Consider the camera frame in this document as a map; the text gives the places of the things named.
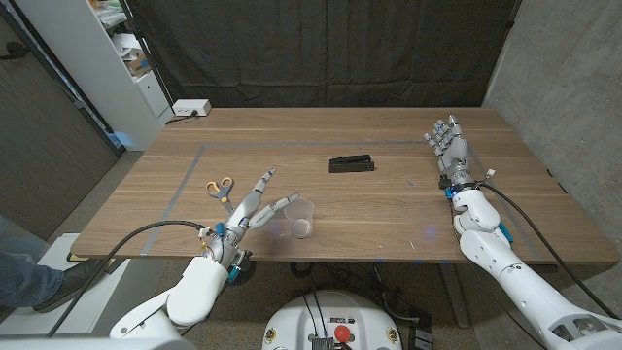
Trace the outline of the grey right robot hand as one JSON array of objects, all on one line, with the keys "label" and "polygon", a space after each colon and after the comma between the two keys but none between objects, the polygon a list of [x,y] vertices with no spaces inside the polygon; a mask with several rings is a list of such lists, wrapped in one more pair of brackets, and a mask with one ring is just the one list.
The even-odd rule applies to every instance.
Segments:
[{"label": "grey right robot hand", "polygon": [[424,135],[437,158],[442,187],[466,187],[473,184],[468,161],[468,144],[456,117],[450,114],[448,122],[437,120],[432,133]]}]

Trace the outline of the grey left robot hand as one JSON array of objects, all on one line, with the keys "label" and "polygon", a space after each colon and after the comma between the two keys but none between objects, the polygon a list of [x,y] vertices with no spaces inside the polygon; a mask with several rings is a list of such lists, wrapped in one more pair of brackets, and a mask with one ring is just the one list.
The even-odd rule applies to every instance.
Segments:
[{"label": "grey left robot hand", "polygon": [[241,255],[238,244],[246,231],[265,226],[279,210],[286,208],[299,198],[299,194],[293,192],[259,210],[261,197],[274,172],[274,168],[269,169],[236,207],[229,200],[228,194],[234,185],[230,177],[224,177],[220,182],[210,181],[206,184],[206,192],[221,203],[227,212],[227,217],[223,223],[216,225],[215,233],[210,234],[210,242],[205,242],[203,237],[200,238],[202,241],[201,257],[211,258],[224,268],[229,268]]}]

